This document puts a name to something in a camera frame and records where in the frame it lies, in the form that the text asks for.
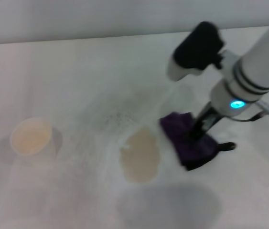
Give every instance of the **purple cloth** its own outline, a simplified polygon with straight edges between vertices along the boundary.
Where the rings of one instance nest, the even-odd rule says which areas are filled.
[[[186,140],[186,134],[194,125],[191,113],[173,112],[161,118],[160,125],[172,142],[181,165],[187,170],[201,167],[218,154],[218,143],[207,134],[197,142]]]

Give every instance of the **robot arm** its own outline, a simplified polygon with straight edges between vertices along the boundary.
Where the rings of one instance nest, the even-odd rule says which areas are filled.
[[[259,101],[269,92],[269,30],[243,56],[220,52],[223,46],[216,26],[202,22],[177,47],[169,61],[167,73],[174,81],[188,74],[200,75],[210,64],[223,76],[196,119],[192,130],[196,139],[221,118],[239,115],[251,104],[257,104],[269,114],[269,106]]]

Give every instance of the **white tabletop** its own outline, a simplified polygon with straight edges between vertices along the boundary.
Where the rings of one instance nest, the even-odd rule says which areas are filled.
[[[222,33],[243,54],[265,30]],[[172,111],[197,114],[221,77],[209,67],[168,80],[169,56],[187,34],[0,45],[0,229],[269,228],[268,117],[222,120],[211,133],[237,149],[191,172],[158,126]],[[9,144],[29,117],[54,126],[57,159],[42,168]],[[153,179],[133,183],[119,149],[144,126],[160,163]]]

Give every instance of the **paper cup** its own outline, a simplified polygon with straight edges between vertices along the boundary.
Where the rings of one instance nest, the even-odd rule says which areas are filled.
[[[12,149],[32,163],[55,160],[52,126],[41,118],[30,118],[19,123],[10,136]]]

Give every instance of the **liquid spill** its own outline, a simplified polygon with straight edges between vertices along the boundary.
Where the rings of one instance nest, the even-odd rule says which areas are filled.
[[[156,176],[160,153],[156,140],[148,128],[143,127],[129,137],[119,150],[120,164],[126,180],[132,183],[145,183]]]

